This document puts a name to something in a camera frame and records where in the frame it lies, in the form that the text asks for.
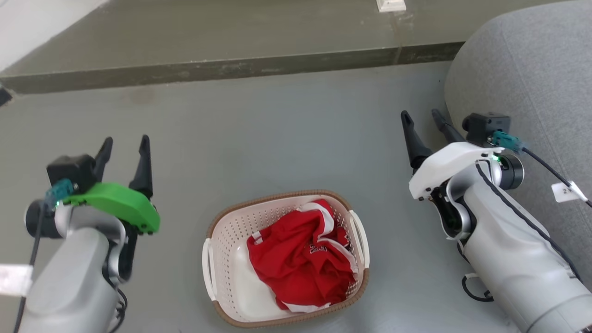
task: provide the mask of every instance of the white label tag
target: white label tag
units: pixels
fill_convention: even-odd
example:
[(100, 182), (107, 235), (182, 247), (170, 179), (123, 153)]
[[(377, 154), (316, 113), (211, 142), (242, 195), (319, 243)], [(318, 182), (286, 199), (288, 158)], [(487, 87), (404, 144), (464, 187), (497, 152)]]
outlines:
[(557, 184), (551, 185), (553, 189), (553, 194), (555, 195), (555, 201), (557, 202), (566, 202), (571, 200), (577, 200), (580, 197), (578, 194), (569, 187), (567, 187), (564, 183), (558, 182)]
[(33, 266), (0, 265), (0, 295), (26, 296), (33, 283)]

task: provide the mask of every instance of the black cable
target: black cable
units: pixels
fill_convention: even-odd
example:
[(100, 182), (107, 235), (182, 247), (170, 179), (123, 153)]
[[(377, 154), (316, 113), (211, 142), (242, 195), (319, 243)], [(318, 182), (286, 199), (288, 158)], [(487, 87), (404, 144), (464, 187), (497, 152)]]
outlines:
[[(33, 250), (31, 251), (31, 258), (29, 259), (29, 266), (35, 266), (35, 260), (37, 259), (37, 251), (39, 250), (39, 243), (41, 241), (41, 226), (43, 224), (43, 217), (45, 217), (47, 204), (43, 202), (39, 210), (39, 220), (37, 222), (37, 229), (35, 230), (35, 241), (33, 242)], [(21, 297), (21, 302), (18, 305), (17, 321), (14, 324), (14, 333), (18, 333), (21, 328), (22, 315), (25, 312), (25, 304), (27, 303), (26, 297)]]
[(559, 179), (562, 183), (564, 183), (567, 187), (571, 187), (570, 182), (568, 182), (565, 178), (563, 178), (555, 169), (551, 168), (547, 162), (543, 161), (542, 158), (538, 157), (537, 154), (531, 152), (528, 148), (522, 147), (522, 151), (530, 155), (534, 158), (537, 162), (543, 165), (543, 167), (547, 168), (557, 179)]
[(487, 302), (493, 302), (493, 301), (494, 301), (493, 297), (491, 297), (491, 296), (489, 296), (489, 297), (488, 297), (488, 296), (487, 296), (487, 295), (491, 295), (491, 293), (489, 292), (489, 290), (487, 290), (487, 291), (486, 291), (486, 292), (483, 294), (483, 295), (485, 296), (485, 298), (483, 298), (483, 297), (477, 297), (477, 296), (473, 295), (473, 294), (472, 294), (472, 293), (469, 291), (469, 288), (467, 288), (467, 287), (466, 287), (466, 276), (463, 276), (463, 277), (462, 277), (461, 283), (462, 283), (462, 289), (463, 289), (463, 290), (465, 290), (465, 293), (466, 293), (467, 295), (469, 295), (469, 297), (470, 297), (470, 298), (472, 298), (472, 299), (474, 299), (474, 300), (478, 300), (479, 302), (485, 302), (485, 303), (487, 303)]
[(114, 333), (115, 331), (117, 331), (119, 329), (119, 327), (121, 327), (121, 325), (123, 324), (123, 319), (126, 318), (126, 312), (125, 311), (121, 311), (121, 316), (119, 317), (119, 321), (117, 322), (117, 325), (115, 327), (113, 327), (112, 330), (109, 331), (109, 333)]
[(119, 329), (119, 327), (121, 327), (121, 325), (123, 324), (123, 320), (126, 318), (126, 310), (127, 310), (127, 305), (128, 305), (126, 294), (124, 294), (121, 291), (121, 289), (119, 289), (119, 288), (117, 289), (117, 293), (119, 293), (119, 295), (123, 299), (123, 302), (120, 300), (117, 302), (121, 305), (121, 307), (119, 309), (117, 309), (117, 316), (116, 316), (116, 318), (118, 319), (117, 325), (115, 327), (113, 327), (113, 329), (110, 330), (109, 333), (114, 333), (115, 331), (117, 331)]
[(553, 239), (551, 239), (551, 237), (547, 236), (547, 234), (542, 232), (542, 230), (540, 230), (539, 227), (537, 227), (534, 223), (532, 223), (532, 221), (529, 220), (528, 217), (526, 217), (524, 214), (522, 214), (522, 212), (520, 210), (518, 210), (516, 207), (514, 207), (514, 205), (508, 201), (508, 199), (500, 192), (500, 190), (497, 189), (497, 187), (489, 180), (489, 178), (487, 178), (487, 176), (485, 175), (483, 170), (481, 170), (481, 167), (478, 164), (476, 166), (477, 166), (477, 171), (481, 175), (481, 178), (483, 178), (483, 180), (491, 188), (493, 193), (495, 193), (503, 201), (503, 203), (506, 204), (506, 206), (511, 208), (514, 211), (514, 213), (516, 215), (518, 215), (518, 217), (523, 219), (529, 227), (534, 229), (544, 240), (549, 242), (551, 244), (551, 247), (555, 251), (557, 251), (557, 253), (561, 256), (561, 258), (563, 258), (563, 260), (565, 260), (565, 262), (567, 262), (568, 265), (570, 265), (571, 271), (574, 272), (575, 277), (581, 281), (580, 274), (578, 273), (578, 270), (575, 269), (574, 263), (570, 260), (570, 258), (563, 251), (563, 249), (561, 249), (559, 247), (559, 245), (557, 245), (557, 243), (555, 243), (555, 241), (553, 241)]
[(121, 298), (123, 298), (123, 302), (125, 303), (125, 306), (123, 307), (124, 310), (127, 309), (127, 297), (126, 294), (124, 294), (121, 289), (117, 289), (117, 292), (119, 293), (119, 295), (121, 295)]

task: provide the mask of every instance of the brown basket rim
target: brown basket rim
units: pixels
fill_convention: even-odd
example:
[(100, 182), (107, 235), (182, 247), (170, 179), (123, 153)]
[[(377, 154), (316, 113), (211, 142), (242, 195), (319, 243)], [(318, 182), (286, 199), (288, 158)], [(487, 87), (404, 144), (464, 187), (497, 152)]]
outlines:
[[(273, 201), (273, 200), (277, 200), (277, 199), (285, 199), (285, 198), (291, 198), (291, 197), (302, 197), (302, 196), (329, 196), (329, 197), (333, 197), (336, 200), (338, 200), (339, 202), (341, 202), (341, 204), (344, 205), (348, 211), (352, 210), (352, 206), (350, 206), (350, 204), (347, 202), (347, 200), (345, 200), (342, 196), (338, 195), (337, 193), (329, 191), (329, 190), (307, 190), (307, 191), (296, 191), (296, 192), (289, 192), (289, 193), (283, 193), (283, 194), (276, 194), (273, 196), (262, 197), (259, 199), (246, 201), (244, 203), (239, 203), (239, 204), (236, 204), (234, 206), (224, 209), (222, 212), (220, 212), (220, 214), (218, 214), (214, 218), (214, 221), (212, 222), (212, 224), (210, 225), (210, 228), (208, 229), (207, 237), (211, 238), (212, 234), (214, 233), (214, 228), (216, 227), (218, 222), (224, 216), (228, 215), (229, 213), (231, 213), (235, 210), (239, 210), (239, 209), (242, 209), (242, 208), (245, 208), (248, 206), (252, 206), (252, 205), (256, 205), (256, 204), (260, 204), (260, 203), (264, 203), (264, 202), (268, 202), (268, 201)], [(331, 305), (326, 309), (322, 309), (322, 310), (318, 310), (318, 311), (310, 312), (310, 313), (304, 313), (302, 315), (297, 315), (297, 316), (293, 316), (290, 318), (274, 319), (274, 320), (270, 320), (270, 321), (259, 321), (259, 322), (240, 322), (240, 321), (234, 320), (230, 316), (228, 316), (228, 314), (226, 314), (224, 312), (224, 310), (222, 310), (222, 306), (220, 305), (220, 303), (217, 300), (213, 301), (212, 304), (214, 305), (214, 309), (216, 309), (216, 312), (218, 313), (218, 315), (224, 321), (226, 321), (227, 323), (229, 323), (232, 326), (239, 327), (239, 328), (261, 328), (261, 327), (269, 327), (269, 326), (281, 326), (281, 325), (294, 324), (296, 322), (307, 321), (307, 320), (310, 320), (310, 319), (313, 319), (313, 318), (316, 318), (319, 316), (327, 315), (328, 313), (332, 313), (335, 311), (345, 309), (348, 306), (351, 306), (352, 304), (357, 302), (360, 299), (360, 297), (362, 297), (362, 295), (364, 294), (364, 291), (366, 291), (366, 286), (368, 285), (369, 273), (370, 273), (369, 268), (364, 269), (364, 277), (362, 278), (362, 284), (360, 285), (360, 288), (352, 297), (346, 299), (345, 301), (338, 303), (338, 304)]]

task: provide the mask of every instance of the teal connector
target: teal connector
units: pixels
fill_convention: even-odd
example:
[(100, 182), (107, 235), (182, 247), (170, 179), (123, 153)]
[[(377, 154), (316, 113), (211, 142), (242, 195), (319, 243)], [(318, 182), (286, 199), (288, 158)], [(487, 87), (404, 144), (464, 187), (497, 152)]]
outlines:
[(521, 152), (522, 148), (524, 147), (524, 143), (516, 136), (509, 135), (502, 131), (496, 131), (493, 133), (491, 144), (494, 146), (510, 149), (516, 153)]
[(47, 192), (45, 192), (45, 202), (50, 207), (55, 207), (60, 200), (74, 194), (74, 185), (72, 181), (64, 178), (55, 183)]

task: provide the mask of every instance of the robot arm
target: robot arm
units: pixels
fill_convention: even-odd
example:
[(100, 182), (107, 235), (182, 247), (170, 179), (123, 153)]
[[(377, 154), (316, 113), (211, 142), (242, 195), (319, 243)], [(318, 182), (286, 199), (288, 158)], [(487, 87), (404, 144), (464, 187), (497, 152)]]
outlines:
[(523, 333), (592, 330), (592, 294), (548, 241), (545, 228), (504, 191), (520, 185), (522, 164), (514, 156), (498, 155), (502, 148), (474, 144), (487, 140), (488, 124), (509, 127), (509, 120), (479, 118), (482, 126), (469, 131), (469, 143), (443, 125), (437, 111), (432, 113), (454, 141), (434, 154), (413, 149), (423, 144), (409, 114), (401, 114), (414, 168), (410, 191), (437, 207), (446, 237), (464, 245), (463, 255), (493, 296), (488, 300), (495, 299)]
[(20, 333), (106, 333), (119, 294), (103, 277), (109, 242), (100, 231), (72, 232), (27, 297)]
[(149, 138), (129, 187), (101, 182), (111, 146), (107, 138), (96, 158), (62, 156), (47, 167), (52, 189), (31, 203), (25, 225), (36, 240), (65, 241), (21, 302), (15, 332), (106, 333), (112, 321), (111, 332), (121, 325), (127, 299), (119, 286), (131, 277), (137, 237), (157, 232), (160, 217), (150, 202)]

